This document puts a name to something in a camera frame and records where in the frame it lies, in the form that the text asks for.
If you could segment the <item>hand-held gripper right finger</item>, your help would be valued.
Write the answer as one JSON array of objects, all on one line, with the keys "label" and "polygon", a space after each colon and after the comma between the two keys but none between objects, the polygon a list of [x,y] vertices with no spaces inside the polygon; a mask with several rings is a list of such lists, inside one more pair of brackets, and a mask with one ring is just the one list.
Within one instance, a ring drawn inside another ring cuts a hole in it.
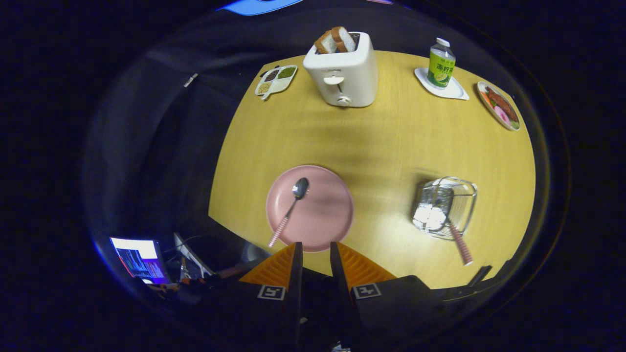
[{"label": "hand-held gripper right finger", "polygon": [[397,277],[340,242],[330,245],[338,327],[352,352],[402,352],[441,329],[443,300],[417,276]]}]

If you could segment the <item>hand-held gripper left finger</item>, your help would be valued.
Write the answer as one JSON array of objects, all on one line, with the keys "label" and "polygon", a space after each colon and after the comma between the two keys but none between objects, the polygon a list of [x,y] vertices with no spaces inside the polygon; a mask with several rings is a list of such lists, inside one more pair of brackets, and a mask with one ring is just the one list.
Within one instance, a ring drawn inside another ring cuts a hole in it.
[{"label": "hand-held gripper left finger", "polygon": [[165,289],[177,325],[223,352],[298,352],[302,243]]}]

